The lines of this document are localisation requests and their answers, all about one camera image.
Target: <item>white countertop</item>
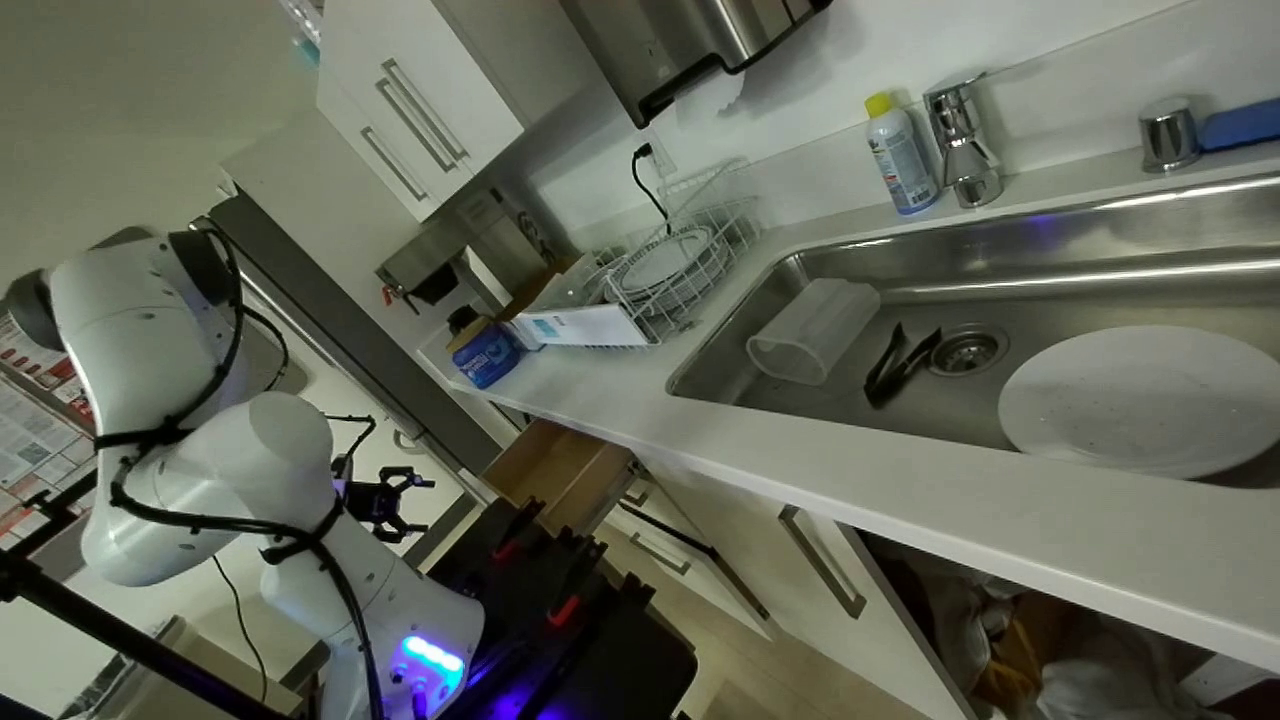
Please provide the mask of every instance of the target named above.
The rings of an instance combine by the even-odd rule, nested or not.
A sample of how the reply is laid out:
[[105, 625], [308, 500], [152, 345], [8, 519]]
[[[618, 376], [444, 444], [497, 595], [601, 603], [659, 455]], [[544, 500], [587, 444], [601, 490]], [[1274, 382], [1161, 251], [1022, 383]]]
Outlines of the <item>white countertop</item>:
[[[1022, 175], [990, 214], [962, 215], [957, 209], [936, 209], [908, 230], [1259, 175], [1278, 169], [1280, 151], [1259, 148], [1154, 181], [1135, 174], [1135, 156], [1100, 156]], [[638, 452], [668, 455], [697, 475], [802, 505], [871, 536], [1280, 673], [1280, 490], [1214, 490], [1053, 463], [997, 449], [664, 394], [668, 376], [776, 255], [886, 230], [905, 223], [889, 209], [864, 209], [769, 237], [707, 301], [702, 314], [704, 320], [655, 350], [544, 350], [490, 394], [469, 390], [461, 371], [444, 376], [458, 394], [547, 415]], [[448, 365], [444, 345], [426, 345], [420, 354], [433, 365]]]

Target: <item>white plate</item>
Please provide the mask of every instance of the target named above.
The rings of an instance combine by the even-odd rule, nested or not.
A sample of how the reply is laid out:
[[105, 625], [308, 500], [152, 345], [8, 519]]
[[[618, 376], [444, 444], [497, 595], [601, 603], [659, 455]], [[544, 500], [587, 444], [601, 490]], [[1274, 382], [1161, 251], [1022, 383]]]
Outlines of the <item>white plate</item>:
[[1214, 475], [1280, 442], [1280, 365], [1197, 328], [1090, 334], [1013, 371], [1002, 423], [1027, 455]]
[[630, 269], [621, 269], [621, 290], [641, 301], [652, 295], [659, 283], [675, 282], [682, 274], [690, 274], [707, 247], [713, 247], [713, 232], [707, 230], [690, 230], [675, 232], [668, 242], [655, 242], [650, 247], [641, 247]]

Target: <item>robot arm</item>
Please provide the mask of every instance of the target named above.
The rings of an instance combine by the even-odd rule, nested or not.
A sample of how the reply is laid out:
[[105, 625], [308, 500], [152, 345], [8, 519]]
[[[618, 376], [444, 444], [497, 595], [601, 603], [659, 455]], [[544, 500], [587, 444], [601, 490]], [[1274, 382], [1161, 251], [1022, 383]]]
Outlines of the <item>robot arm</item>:
[[[325, 716], [440, 716], [465, 684], [486, 611], [420, 579], [337, 508], [334, 435], [313, 404], [244, 390], [239, 276], [229, 262], [206, 232], [131, 232], [58, 263], [44, 291], [31, 291], [82, 371], [101, 433], [83, 565], [116, 584], [161, 584], [236, 536], [172, 524], [175, 515], [294, 529], [272, 542], [277, 552], [318, 531], [322, 565], [313, 552], [282, 552], [259, 588], [277, 611], [334, 648]], [[389, 687], [382, 699], [361, 684], [361, 653], [374, 653], [368, 667]]]

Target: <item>plastic bottle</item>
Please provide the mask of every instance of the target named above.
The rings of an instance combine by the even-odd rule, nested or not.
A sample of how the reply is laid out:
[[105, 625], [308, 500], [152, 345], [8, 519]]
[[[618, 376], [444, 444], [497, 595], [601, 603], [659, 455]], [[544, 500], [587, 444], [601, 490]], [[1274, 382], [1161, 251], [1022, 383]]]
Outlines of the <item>plastic bottle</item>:
[[898, 106], [892, 93], [875, 93], [864, 102], [868, 109], [868, 145], [889, 185], [892, 209], [912, 215], [939, 200], [939, 185], [930, 169], [924, 141], [908, 109]]

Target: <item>sink basin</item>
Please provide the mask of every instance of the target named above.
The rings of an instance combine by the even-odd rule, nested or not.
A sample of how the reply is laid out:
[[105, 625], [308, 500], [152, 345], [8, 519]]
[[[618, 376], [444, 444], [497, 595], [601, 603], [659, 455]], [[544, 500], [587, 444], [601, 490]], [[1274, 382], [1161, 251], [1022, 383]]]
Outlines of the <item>sink basin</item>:
[[[745, 345], [820, 276], [871, 283], [882, 314], [825, 383], [769, 382]], [[871, 409], [864, 382], [898, 323], [912, 345], [936, 328], [962, 342]], [[997, 415], [1009, 376], [1047, 345], [1120, 323], [1208, 328], [1280, 355], [1280, 175], [792, 251], [668, 394], [1013, 449]], [[1203, 481], [1280, 484], [1280, 449]]]

